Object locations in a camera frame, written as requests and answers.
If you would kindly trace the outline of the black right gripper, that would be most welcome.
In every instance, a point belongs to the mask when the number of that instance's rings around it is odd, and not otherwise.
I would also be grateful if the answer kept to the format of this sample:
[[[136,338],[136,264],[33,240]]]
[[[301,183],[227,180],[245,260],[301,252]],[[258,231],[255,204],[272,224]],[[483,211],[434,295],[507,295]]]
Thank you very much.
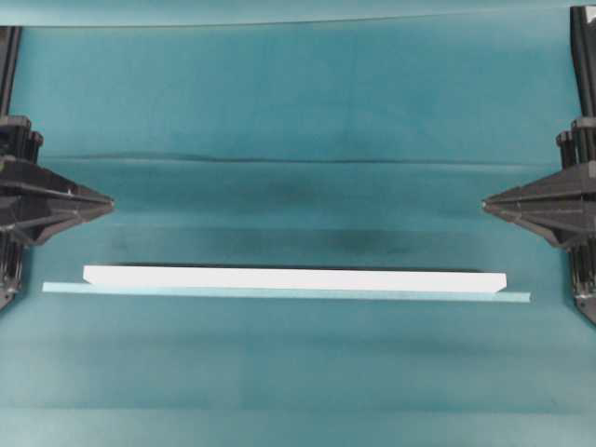
[[[581,163],[482,201],[482,209],[544,238],[574,247],[595,237],[595,163]]]

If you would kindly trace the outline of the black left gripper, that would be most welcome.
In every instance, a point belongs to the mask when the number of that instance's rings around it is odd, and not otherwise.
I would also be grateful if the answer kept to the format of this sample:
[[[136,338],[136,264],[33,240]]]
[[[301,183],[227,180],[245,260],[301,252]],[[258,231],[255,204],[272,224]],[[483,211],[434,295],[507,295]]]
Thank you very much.
[[[114,210],[114,200],[14,156],[1,157],[1,232],[25,246]]]

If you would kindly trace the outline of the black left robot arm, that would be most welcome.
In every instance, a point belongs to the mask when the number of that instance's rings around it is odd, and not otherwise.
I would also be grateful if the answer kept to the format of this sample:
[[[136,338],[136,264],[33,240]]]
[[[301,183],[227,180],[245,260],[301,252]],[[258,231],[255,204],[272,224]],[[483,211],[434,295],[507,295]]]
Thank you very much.
[[[1,28],[1,307],[21,288],[25,250],[108,214],[114,201],[38,164],[43,136],[10,115],[21,27]]]

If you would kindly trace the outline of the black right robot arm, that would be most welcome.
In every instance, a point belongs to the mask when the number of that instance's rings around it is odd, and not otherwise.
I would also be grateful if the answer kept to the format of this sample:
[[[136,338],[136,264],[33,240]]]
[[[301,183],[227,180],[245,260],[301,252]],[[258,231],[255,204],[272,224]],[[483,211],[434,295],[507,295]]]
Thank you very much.
[[[595,322],[595,7],[570,8],[582,115],[556,137],[562,169],[485,198],[482,209],[569,254],[577,310]]]

